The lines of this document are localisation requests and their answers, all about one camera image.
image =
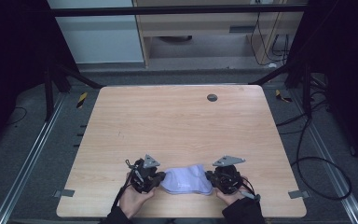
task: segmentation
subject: white cloth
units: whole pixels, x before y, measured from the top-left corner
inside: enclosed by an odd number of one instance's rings
[[[199,193],[210,195],[211,182],[206,178],[202,164],[188,167],[171,168],[165,171],[161,186],[170,194]]]

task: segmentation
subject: black pole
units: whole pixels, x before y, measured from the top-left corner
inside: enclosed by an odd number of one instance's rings
[[[89,80],[86,77],[81,76],[79,73],[77,73],[77,72],[75,72],[75,71],[73,71],[73,70],[71,70],[71,69],[69,69],[69,68],[67,68],[67,67],[65,67],[65,66],[63,66],[61,64],[57,64],[56,68],[61,70],[62,72],[64,72],[68,76],[74,77],[77,80],[85,83],[86,85],[92,87],[93,89],[100,89],[102,87],[105,87],[104,85],[98,84],[98,83],[96,83],[94,81]]]
[[[257,81],[249,82],[248,85],[262,86],[264,83],[272,80],[273,78],[277,77],[278,75],[280,75],[284,72],[287,72],[290,68],[292,68],[294,65],[297,65],[297,64],[298,64],[298,60],[289,61],[286,64],[282,65],[281,67],[270,72],[268,75],[261,77]]]
[[[51,10],[27,10],[27,13],[54,17],[124,16],[157,14],[201,14],[201,13],[247,13],[247,12],[297,12],[322,9],[324,6],[307,4],[282,5],[226,5],[226,6],[177,6],[177,7],[102,7],[60,8]]]
[[[312,117],[312,109],[310,107],[310,63],[304,64],[304,80],[303,80],[303,108],[308,118]]]

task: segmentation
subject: metal bracket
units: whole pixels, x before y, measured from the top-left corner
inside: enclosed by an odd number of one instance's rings
[[[289,196],[290,196],[291,199],[294,199],[294,198],[309,198],[310,193],[307,192],[306,190],[304,190],[304,191],[295,190],[295,191],[290,191]]]
[[[225,155],[224,157],[220,158],[218,161],[214,162],[213,166],[224,167],[224,166],[234,165],[234,164],[241,163],[241,162],[245,162],[245,159]]]
[[[160,166],[160,163],[153,159],[149,154],[145,155],[144,168]]]
[[[73,197],[74,194],[75,194],[75,191],[72,189],[63,189],[63,190],[56,190],[52,196],[54,198],[60,198],[61,196]]]

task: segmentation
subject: wrist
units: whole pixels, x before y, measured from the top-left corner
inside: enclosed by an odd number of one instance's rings
[[[124,215],[127,217],[127,219],[131,219],[135,214],[133,211],[120,207],[121,211],[123,211]]]
[[[250,198],[250,199],[255,199],[255,196],[251,193],[249,193],[249,191],[240,191],[241,195],[243,196],[242,198]]]
[[[227,206],[230,206],[236,201],[243,199],[244,197],[245,196],[243,196],[240,191],[237,191],[234,194],[230,195],[230,197],[227,197],[226,204]]]

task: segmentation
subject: gray floor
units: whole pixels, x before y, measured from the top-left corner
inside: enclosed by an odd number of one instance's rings
[[[228,60],[214,63],[213,69],[206,69],[208,64],[213,61],[219,50],[212,50],[211,54],[200,52],[200,49],[208,50],[209,44],[217,39],[223,42],[229,41],[222,36],[206,38],[198,42],[193,38],[193,45],[196,48],[188,48],[182,51],[183,45],[156,41],[154,45],[162,45],[165,50],[155,48],[152,53],[153,60],[149,68],[126,71],[117,70],[115,72],[88,73],[88,77],[93,78],[99,83],[106,85],[160,85],[160,84],[211,84],[211,83],[247,83],[254,81],[267,74],[270,69],[266,66],[257,66],[255,61],[250,61],[248,57],[249,48],[246,42],[241,42],[241,47],[237,49],[233,46],[224,46],[222,57]],[[192,59],[193,63],[186,61],[188,57],[197,56]],[[231,63],[230,58],[239,58]],[[249,64],[247,67],[235,67],[236,62],[244,60]],[[286,103],[277,100],[275,90],[280,89],[282,95],[291,97],[291,92],[282,87],[282,78],[280,76],[268,85],[264,91],[268,99],[272,115],[277,123],[290,119],[300,113],[295,103]],[[52,197],[56,189],[63,189],[67,176],[69,175],[72,163],[75,159],[77,147],[81,142],[78,133],[83,133],[84,128],[81,125],[88,123],[98,91],[93,90],[84,84],[71,79],[73,88],[70,93],[65,94],[65,100],[62,105],[62,112],[58,116],[53,131],[48,141],[43,147],[43,151],[34,167],[33,172],[20,196],[16,207],[14,208],[10,220],[17,223],[63,223],[63,222],[87,222],[95,223],[96,218],[60,218],[57,217],[55,210],[59,202],[58,198]],[[86,91],[89,95],[81,109],[76,108],[79,95]],[[315,95],[315,103],[324,99],[322,95]],[[13,184],[17,173],[40,131],[45,116],[44,90],[43,86],[35,87],[24,92],[19,96],[17,106],[27,110],[27,115],[21,121],[6,126],[0,135],[0,204],[5,199],[11,185]],[[16,109],[12,114],[10,121],[20,119],[23,115],[22,109]],[[334,161],[350,177],[353,185],[353,195],[358,202],[358,158],[351,156],[348,143],[339,129],[334,115],[326,110],[326,105],[313,113],[313,124],[316,125],[318,132],[328,147]],[[304,125],[304,120],[283,126],[279,128],[280,133],[298,131]],[[296,145],[298,143],[299,133],[282,134],[281,139],[286,150],[289,161],[293,161],[296,156]],[[301,147],[301,156],[318,155],[317,148],[307,131],[304,135],[304,141]],[[318,190],[331,195],[336,195],[336,191],[330,181],[330,176],[325,171],[325,167],[320,162],[304,161],[301,165],[304,176]],[[294,169],[299,188],[307,190],[308,188],[298,177]],[[311,197],[304,200],[308,213],[300,219],[272,219],[272,223],[351,223],[342,202],[326,200],[311,192]],[[136,219],[135,223],[165,223],[166,219]],[[224,223],[221,219],[177,219],[176,223]]]

